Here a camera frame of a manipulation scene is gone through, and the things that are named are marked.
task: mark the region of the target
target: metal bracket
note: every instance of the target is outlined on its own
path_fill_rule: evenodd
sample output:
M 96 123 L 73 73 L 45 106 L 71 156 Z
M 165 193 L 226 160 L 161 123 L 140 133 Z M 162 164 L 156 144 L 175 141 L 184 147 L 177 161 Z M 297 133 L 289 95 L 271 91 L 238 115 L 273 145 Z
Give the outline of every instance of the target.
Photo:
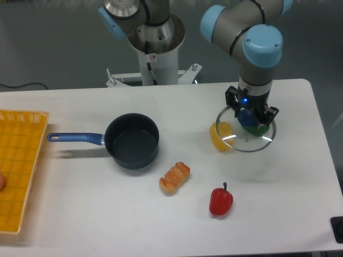
M 188 70 L 178 71 L 178 84 L 188 85 L 193 83 L 198 83 L 195 78 L 198 73 L 202 70 L 200 64 L 192 64 Z M 106 82 L 106 87 L 130 87 L 130 86 L 142 86 L 141 74 L 138 73 L 122 73 L 122 74 L 110 74 L 108 71 L 108 81 Z

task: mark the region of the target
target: yellow basket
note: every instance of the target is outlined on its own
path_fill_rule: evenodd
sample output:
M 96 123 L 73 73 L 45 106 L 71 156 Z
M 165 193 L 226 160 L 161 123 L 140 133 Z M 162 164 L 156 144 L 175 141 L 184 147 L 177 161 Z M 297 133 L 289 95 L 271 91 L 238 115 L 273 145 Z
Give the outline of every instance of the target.
M 0 110 L 0 233 L 18 234 L 49 113 Z

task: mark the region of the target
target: saucepan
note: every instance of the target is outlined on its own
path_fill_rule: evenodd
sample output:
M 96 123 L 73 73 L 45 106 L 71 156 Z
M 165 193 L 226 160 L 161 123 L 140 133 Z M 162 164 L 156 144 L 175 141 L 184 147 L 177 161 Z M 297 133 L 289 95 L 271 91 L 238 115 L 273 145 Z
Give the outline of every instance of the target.
M 50 142 L 89 142 L 105 145 L 115 162 L 127 169 L 149 165 L 159 151 L 159 130 L 152 119 L 137 113 L 124 114 L 112 121 L 105 134 L 51 133 Z

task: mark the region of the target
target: toy bread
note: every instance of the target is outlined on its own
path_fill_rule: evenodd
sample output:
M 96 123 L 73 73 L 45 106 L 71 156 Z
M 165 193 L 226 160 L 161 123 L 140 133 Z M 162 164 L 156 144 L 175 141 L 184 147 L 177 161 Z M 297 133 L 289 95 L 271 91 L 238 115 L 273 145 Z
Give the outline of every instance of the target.
M 160 188 L 169 195 L 174 194 L 177 189 L 188 179 L 191 170 L 183 162 L 178 162 L 175 166 L 165 174 L 164 178 L 160 178 Z

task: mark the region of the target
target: saucepan handle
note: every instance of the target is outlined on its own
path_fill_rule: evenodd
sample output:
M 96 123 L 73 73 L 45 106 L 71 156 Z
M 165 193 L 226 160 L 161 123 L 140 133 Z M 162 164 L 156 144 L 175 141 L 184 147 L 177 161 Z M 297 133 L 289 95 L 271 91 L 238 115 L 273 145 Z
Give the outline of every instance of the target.
M 51 133 L 48 135 L 50 142 L 88 142 L 102 146 L 103 135 L 96 133 Z

